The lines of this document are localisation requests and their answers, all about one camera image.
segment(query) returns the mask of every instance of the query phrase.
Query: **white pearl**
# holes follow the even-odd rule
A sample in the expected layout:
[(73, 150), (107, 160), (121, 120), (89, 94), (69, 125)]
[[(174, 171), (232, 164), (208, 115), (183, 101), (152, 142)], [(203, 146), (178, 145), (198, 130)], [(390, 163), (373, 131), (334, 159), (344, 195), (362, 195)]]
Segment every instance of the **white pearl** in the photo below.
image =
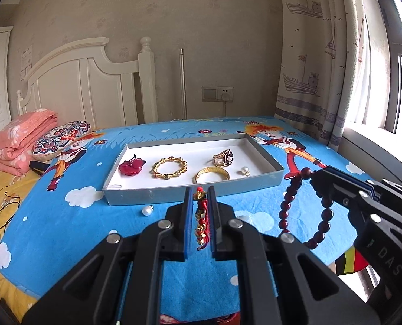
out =
[(152, 205), (148, 205), (142, 208), (142, 214), (144, 214), (145, 216), (150, 216), (153, 210), (154, 207)]

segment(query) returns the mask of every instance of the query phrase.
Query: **jewelry tray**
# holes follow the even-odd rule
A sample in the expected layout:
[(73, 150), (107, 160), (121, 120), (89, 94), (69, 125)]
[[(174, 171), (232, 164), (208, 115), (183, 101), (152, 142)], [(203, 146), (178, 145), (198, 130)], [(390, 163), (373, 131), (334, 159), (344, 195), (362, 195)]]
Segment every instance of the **jewelry tray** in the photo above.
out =
[[(198, 183), (194, 183), (197, 172), (203, 168), (214, 166), (213, 155), (231, 149), (233, 163), (224, 167), (230, 180), (220, 174), (202, 174)], [(144, 159), (146, 164), (135, 176), (121, 174), (118, 167), (133, 155)], [(154, 178), (151, 172), (154, 163), (161, 158), (182, 157), (187, 161), (187, 172), (169, 180)], [(245, 176), (241, 168), (246, 166), (250, 176)], [(160, 165), (160, 173), (171, 173), (180, 166), (174, 162)], [(106, 178), (103, 192), (109, 205), (139, 205), (169, 202), (182, 202), (187, 186), (215, 188), (216, 196), (244, 193), (280, 184), (284, 168), (250, 135), (231, 134), (183, 139), (170, 139), (154, 142), (127, 144)]]

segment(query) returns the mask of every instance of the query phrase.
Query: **gold ring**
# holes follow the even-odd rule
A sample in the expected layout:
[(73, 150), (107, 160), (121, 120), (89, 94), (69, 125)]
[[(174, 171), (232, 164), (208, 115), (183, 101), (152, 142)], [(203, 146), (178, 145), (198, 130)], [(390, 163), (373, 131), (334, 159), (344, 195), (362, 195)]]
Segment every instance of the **gold ring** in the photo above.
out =
[(220, 173), (222, 176), (224, 176), (227, 180), (230, 179), (230, 174), (224, 170), (223, 168), (220, 167), (215, 167), (215, 166), (211, 166), (211, 167), (206, 167), (203, 168), (201, 171), (198, 171), (198, 173), (195, 175), (195, 183), (198, 183), (198, 179), (199, 177), (207, 172), (216, 172), (216, 173)]
[[(157, 169), (159, 168), (160, 165), (164, 164), (164, 163), (169, 163), (175, 161), (176, 163), (179, 163), (181, 165), (181, 168), (176, 170), (176, 172), (174, 173), (163, 173), (161, 174), (160, 172), (157, 172)], [(165, 159), (162, 158), (160, 159), (160, 161), (157, 161), (157, 163), (155, 163), (153, 165), (153, 168), (151, 170), (154, 174), (155, 178), (163, 178), (163, 179), (170, 179), (172, 177), (178, 177), (180, 176), (182, 173), (187, 171), (187, 162), (183, 160), (183, 158), (175, 158), (173, 156), (170, 156), (169, 158)]]
[(213, 164), (216, 167), (228, 167), (234, 161), (233, 152), (230, 149), (226, 149), (220, 154), (213, 155)]

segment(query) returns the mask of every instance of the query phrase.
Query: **white lettering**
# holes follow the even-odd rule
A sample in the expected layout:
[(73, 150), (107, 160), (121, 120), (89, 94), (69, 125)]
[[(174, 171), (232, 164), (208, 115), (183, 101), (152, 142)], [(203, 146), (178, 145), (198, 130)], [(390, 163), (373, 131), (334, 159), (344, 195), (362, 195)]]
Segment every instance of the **white lettering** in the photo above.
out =
[(399, 264), (396, 269), (393, 271), (393, 274), (396, 276), (402, 270), (402, 265)]
[(386, 256), (386, 254), (388, 253), (388, 250), (386, 247), (383, 247), (381, 251), (379, 251), (378, 256), (380, 258), (384, 258)]
[(393, 261), (395, 260), (395, 257), (393, 256), (392, 258), (390, 258), (388, 261), (385, 262), (385, 264), (388, 264), (389, 269), (392, 266)]

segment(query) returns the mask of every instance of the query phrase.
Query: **yellow bed sheet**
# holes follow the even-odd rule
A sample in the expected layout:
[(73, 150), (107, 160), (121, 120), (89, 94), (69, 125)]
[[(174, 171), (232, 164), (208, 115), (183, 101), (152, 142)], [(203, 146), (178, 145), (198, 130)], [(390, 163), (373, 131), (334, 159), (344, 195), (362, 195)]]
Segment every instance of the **yellow bed sheet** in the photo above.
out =
[[(18, 209), (18, 204), (7, 204), (10, 202), (18, 202), (19, 199), (17, 197), (20, 198), (20, 203), (22, 203), (38, 179), (39, 176), (32, 171), (29, 171), (26, 175), (21, 177), (15, 177), (11, 174), (0, 172), (0, 210), (5, 206), (0, 212), (0, 227), (3, 227)], [(3, 234), (4, 228), (0, 229), (0, 240)], [(35, 298), (17, 289), (0, 273), (0, 300), (1, 298), (5, 299), (19, 321), (22, 321), (27, 310), (37, 302)]]

